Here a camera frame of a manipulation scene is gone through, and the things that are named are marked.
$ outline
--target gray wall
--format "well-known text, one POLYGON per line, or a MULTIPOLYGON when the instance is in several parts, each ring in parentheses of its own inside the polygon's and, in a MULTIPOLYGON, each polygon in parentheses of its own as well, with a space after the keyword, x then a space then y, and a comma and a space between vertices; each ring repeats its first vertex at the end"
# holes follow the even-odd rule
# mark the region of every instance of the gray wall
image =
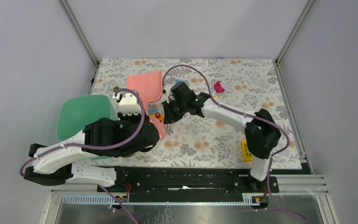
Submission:
POLYGON ((0 0, 0 224, 36 224, 49 189, 18 173, 29 145, 51 145, 65 100, 93 66, 57 0, 0 0))
POLYGON ((358 223, 358 0, 317 1, 282 71, 340 223, 358 223))
POLYGON ((99 57, 276 58, 307 0, 69 0, 99 57))

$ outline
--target teal container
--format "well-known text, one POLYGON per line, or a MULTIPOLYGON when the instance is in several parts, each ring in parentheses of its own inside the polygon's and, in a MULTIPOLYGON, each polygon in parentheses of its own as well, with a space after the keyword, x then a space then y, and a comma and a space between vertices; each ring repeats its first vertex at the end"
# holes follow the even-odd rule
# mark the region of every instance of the teal container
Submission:
POLYGON ((58 115, 57 138, 64 141, 100 118, 118 120, 110 100, 105 95, 87 95, 65 102, 58 115))

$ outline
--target yellow box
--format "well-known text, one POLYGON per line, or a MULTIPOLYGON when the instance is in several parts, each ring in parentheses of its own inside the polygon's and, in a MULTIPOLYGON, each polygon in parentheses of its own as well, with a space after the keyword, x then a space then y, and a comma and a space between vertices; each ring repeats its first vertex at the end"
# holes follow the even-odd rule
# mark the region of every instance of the yellow box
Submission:
POLYGON ((244 162, 252 162, 253 161, 253 155, 248 150, 248 144, 246 143, 246 140, 241 141, 241 148, 242 148, 242 157, 244 162))

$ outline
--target table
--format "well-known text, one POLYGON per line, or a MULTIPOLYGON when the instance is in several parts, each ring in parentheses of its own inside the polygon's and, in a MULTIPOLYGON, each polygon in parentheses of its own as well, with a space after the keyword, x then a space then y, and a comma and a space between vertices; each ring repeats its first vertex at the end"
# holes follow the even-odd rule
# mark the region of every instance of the table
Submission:
MULTIPOLYGON (((245 111, 267 109, 274 121, 290 136, 290 147, 276 155, 272 168, 300 169, 296 144, 293 141, 289 115, 273 61, 271 59, 103 59, 91 94, 111 98, 115 86, 126 87, 128 75, 162 70, 163 74, 177 64, 187 64, 199 69, 213 86, 221 81, 223 93, 214 93, 219 101, 245 111)), ((189 68, 176 68, 165 80, 168 90, 177 80, 183 80, 196 94, 207 92, 204 80, 189 68)), ((111 100, 115 109, 117 103, 111 100)), ((162 112, 160 103, 152 108, 162 112)), ((240 142, 245 135, 223 122, 187 115, 175 124, 166 125, 167 136, 147 153, 137 152, 130 158, 98 158, 83 162, 96 166, 144 167, 198 167, 198 168, 250 168, 243 162, 240 142)), ((274 150, 286 143, 281 137, 274 150)))

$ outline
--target crumpled pink object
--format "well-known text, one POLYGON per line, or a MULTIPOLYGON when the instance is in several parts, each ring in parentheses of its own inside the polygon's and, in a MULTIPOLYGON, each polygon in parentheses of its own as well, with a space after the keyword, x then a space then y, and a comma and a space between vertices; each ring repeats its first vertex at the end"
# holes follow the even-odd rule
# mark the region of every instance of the crumpled pink object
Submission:
POLYGON ((215 88, 215 90, 216 90, 217 93, 221 93, 221 92, 224 92, 224 91, 225 91, 225 89, 221 86, 220 82, 221 82, 221 81, 217 81, 217 82, 213 85, 213 87, 215 88))

